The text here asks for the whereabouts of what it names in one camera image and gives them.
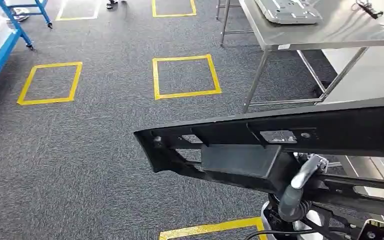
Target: silver tube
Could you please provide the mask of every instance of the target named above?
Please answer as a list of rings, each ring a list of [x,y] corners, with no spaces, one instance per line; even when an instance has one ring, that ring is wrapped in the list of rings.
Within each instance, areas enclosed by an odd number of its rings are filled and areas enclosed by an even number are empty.
[[[313,67],[310,65],[309,61],[307,60],[306,56],[304,56],[303,52],[301,50],[296,50],[298,55],[301,57],[302,61],[304,62],[307,69],[310,71],[311,76],[317,83],[318,87],[321,89],[321,91],[324,93],[326,92],[325,86],[323,86],[322,81],[320,81],[319,77],[317,76],[316,72],[314,71]]]
[[[225,31],[224,34],[253,34],[253,30]]]
[[[217,12],[215,13],[215,19],[219,20],[220,8],[222,7],[220,5],[220,0],[217,0],[217,5],[215,7],[217,8]]]
[[[221,38],[220,38],[220,46],[223,46],[223,41],[225,40],[225,31],[226,31],[226,24],[228,24],[228,15],[229,15],[229,8],[230,8],[231,0],[226,0],[226,9],[224,10],[224,22],[223,27],[221,29]]]
[[[363,54],[369,49],[369,47],[360,48],[357,53],[351,58],[348,64],[343,68],[343,70],[335,77],[335,79],[327,87],[326,91],[321,95],[321,98],[324,100],[326,97],[334,90],[334,88],[339,84],[339,82],[347,75],[347,73],[354,67],[357,61],[363,56]]]
[[[254,77],[254,81],[252,82],[251,89],[249,90],[248,97],[246,98],[246,102],[243,105],[242,113],[245,114],[248,111],[248,107],[250,106],[250,102],[253,99],[254,93],[257,89],[258,83],[260,82],[260,76],[263,73],[264,66],[266,65],[267,58],[269,57],[270,52],[268,50],[265,50],[261,61],[259,62],[257,72]]]
[[[295,100],[280,100],[280,101],[259,101],[249,104],[250,107],[281,105],[281,104],[303,104],[303,103],[319,103],[323,102],[320,98],[295,99]]]
[[[238,8],[238,7],[240,7],[241,5],[240,4],[231,4],[230,5],[230,7],[231,8]],[[222,9],[222,8],[225,8],[226,7],[226,5],[224,5],[224,4],[222,4],[222,5],[220,5],[220,8]]]

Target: stainless steel table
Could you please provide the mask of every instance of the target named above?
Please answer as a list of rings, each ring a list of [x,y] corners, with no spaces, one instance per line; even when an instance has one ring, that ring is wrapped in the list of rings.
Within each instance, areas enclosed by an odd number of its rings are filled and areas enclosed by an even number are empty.
[[[369,47],[384,46],[384,28],[365,11],[355,5],[355,0],[309,0],[323,17],[323,21],[311,25],[281,25],[268,21],[260,11],[255,0],[239,0],[252,30],[226,31],[230,1],[226,0],[224,23],[221,29],[220,45],[225,35],[254,33],[261,49],[264,51],[254,81],[249,91],[242,113],[249,107],[319,103],[329,95],[336,85],[356,64]],[[342,49],[359,47],[359,51],[350,60],[342,72],[325,88],[301,50]],[[310,71],[322,91],[319,98],[251,102],[265,63],[271,52],[297,51],[305,66]]]

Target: person's foot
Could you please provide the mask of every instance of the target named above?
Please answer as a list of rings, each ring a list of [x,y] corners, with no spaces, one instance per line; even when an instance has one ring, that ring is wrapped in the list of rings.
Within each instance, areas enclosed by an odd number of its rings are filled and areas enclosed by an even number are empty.
[[[119,0],[108,0],[106,3],[106,9],[112,9],[114,4],[119,3]]]

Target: wire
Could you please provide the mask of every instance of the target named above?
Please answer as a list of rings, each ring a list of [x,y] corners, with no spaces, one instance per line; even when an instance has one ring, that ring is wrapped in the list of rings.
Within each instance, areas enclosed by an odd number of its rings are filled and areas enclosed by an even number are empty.
[[[343,229],[341,227],[329,227],[330,232],[340,232],[349,234],[349,231],[346,229]],[[317,233],[316,230],[308,229],[308,230],[299,230],[299,231],[275,231],[275,230],[263,230],[263,231],[256,231],[248,235],[244,240],[250,240],[255,236],[263,235],[263,234],[280,234],[280,235],[303,235],[303,234],[314,234]]]
[[[263,235],[263,234],[281,234],[281,235],[302,235],[302,234],[313,234],[317,233],[317,231],[313,229],[308,230],[300,230],[300,231],[274,231],[274,230],[264,230],[264,231],[256,231],[254,233],[249,234],[244,240],[250,240],[255,236]]]

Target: floor marking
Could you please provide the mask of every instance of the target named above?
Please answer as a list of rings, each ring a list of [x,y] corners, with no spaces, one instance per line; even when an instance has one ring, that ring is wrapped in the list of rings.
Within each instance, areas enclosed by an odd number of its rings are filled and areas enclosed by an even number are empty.
[[[197,15],[197,8],[195,7],[194,0],[190,0],[190,7],[192,8],[192,13],[183,13],[183,14],[157,14],[156,0],[152,0],[152,16],[154,18],[167,18],[167,17],[187,17]]]
[[[264,227],[261,221],[261,217],[258,216],[253,218],[227,221],[227,222],[216,223],[216,224],[207,224],[207,225],[200,225],[200,226],[185,227],[185,228],[175,229],[170,231],[163,231],[159,233],[158,240],[168,240],[168,239],[174,239],[174,238],[180,238],[180,237],[186,237],[186,236],[192,236],[192,235],[198,235],[198,234],[221,232],[225,230],[246,228],[246,227],[252,227],[252,226],[256,226],[258,231],[263,231]],[[267,240],[267,237],[266,235],[260,235],[259,239]]]
[[[64,12],[64,8],[66,7],[68,1],[69,0],[62,0],[61,7],[59,8],[59,12],[56,15],[55,21],[90,20],[90,19],[97,19],[98,18],[99,9],[101,7],[101,1],[96,1],[95,11],[93,13],[93,16],[68,17],[68,18],[62,17],[61,18],[61,16],[63,15],[63,12]]]
[[[159,77],[158,77],[158,62],[197,60],[197,59],[207,59],[209,71],[211,72],[212,81],[214,83],[214,89],[213,90],[160,94],[160,85],[159,85]],[[161,57],[161,58],[156,57],[156,58],[152,59],[152,71],[153,71],[153,89],[154,89],[155,100],[192,97],[192,96],[210,95],[210,94],[221,94],[222,93],[222,89],[220,88],[219,80],[218,80],[217,74],[216,74],[216,68],[214,67],[214,63],[213,63],[213,60],[211,59],[210,54],[202,55],[202,56]]]
[[[67,66],[76,66],[74,79],[71,84],[71,89],[68,97],[60,97],[60,98],[48,98],[48,99],[39,99],[39,100],[24,100],[26,97],[27,91],[29,90],[30,84],[32,83],[33,77],[35,76],[37,69],[44,68],[58,68],[58,67],[67,67]],[[79,83],[80,73],[82,71],[83,63],[81,61],[76,62],[65,62],[65,63],[53,63],[53,64],[44,64],[44,65],[36,65],[31,68],[30,74],[25,80],[24,86],[22,87],[20,96],[18,97],[17,103],[20,105],[32,105],[32,104],[50,104],[50,103],[63,103],[70,102],[74,100],[74,95],[76,94],[76,88]]]

